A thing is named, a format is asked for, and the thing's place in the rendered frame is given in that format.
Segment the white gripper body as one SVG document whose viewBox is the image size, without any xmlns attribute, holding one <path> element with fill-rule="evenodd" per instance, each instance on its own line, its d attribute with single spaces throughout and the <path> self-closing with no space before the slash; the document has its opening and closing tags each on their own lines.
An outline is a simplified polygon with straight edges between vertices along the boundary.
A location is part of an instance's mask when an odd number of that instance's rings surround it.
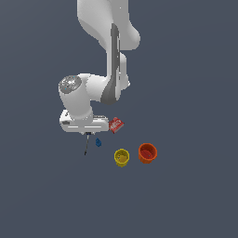
<svg viewBox="0 0 238 238">
<path fill-rule="evenodd" d="M 84 120 L 73 120 L 67 110 L 63 110 L 59 118 L 61 128 L 66 132 L 78 132 L 82 135 L 109 130 L 109 119 L 104 115 L 93 115 Z"/>
</svg>

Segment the red printed box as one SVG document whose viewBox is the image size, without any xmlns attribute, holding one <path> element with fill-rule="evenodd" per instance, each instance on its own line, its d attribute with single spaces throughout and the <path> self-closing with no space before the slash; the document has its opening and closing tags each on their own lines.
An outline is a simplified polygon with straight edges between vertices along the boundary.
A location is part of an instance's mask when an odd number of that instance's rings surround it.
<svg viewBox="0 0 238 238">
<path fill-rule="evenodd" d="M 117 117 L 114 117 L 109 122 L 109 129 L 115 134 L 120 128 L 124 126 L 124 123 Z"/>
</svg>

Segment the yellow cup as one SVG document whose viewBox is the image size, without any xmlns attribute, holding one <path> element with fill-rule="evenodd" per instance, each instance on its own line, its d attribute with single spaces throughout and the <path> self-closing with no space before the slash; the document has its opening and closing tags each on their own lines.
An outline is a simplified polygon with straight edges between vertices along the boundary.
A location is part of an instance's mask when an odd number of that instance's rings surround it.
<svg viewBox="0 0 238 238">
<path fill-rule="evenodd" d="M 114 153 L 114 161 L 120 167 L 127 165 L 129 161 L 129 153 L 125 149 L 119 149 Z"/>
</svg>

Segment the orange cup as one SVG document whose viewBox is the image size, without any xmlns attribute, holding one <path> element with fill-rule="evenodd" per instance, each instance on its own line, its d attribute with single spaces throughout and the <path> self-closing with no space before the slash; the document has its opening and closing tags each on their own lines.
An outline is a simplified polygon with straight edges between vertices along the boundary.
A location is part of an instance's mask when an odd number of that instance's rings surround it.
<svg viewBox="0 0 238 238">
<path fill-rule="evenodd" d="M 150 164 L 157 157 L 157 149 L 151 143 L 139 146 L 139 159 L 143 164 Z"/>
</svg>

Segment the thin black-handled screwdriver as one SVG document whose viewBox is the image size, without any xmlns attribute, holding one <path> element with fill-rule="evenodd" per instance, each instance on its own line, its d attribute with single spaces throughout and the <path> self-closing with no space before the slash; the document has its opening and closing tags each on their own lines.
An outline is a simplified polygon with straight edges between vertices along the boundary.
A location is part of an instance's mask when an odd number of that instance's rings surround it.
<svg viewBox="0 0 238 238">
<path fill-rule="evenodd" d="M 89 137 L 91 135 L 91 132 L 86 132 L 86 149 L 85 149 L 85 155 L 87 152 L 87 147 L 88 147 L 88 142 L 89 142 Z"/>
</svg>

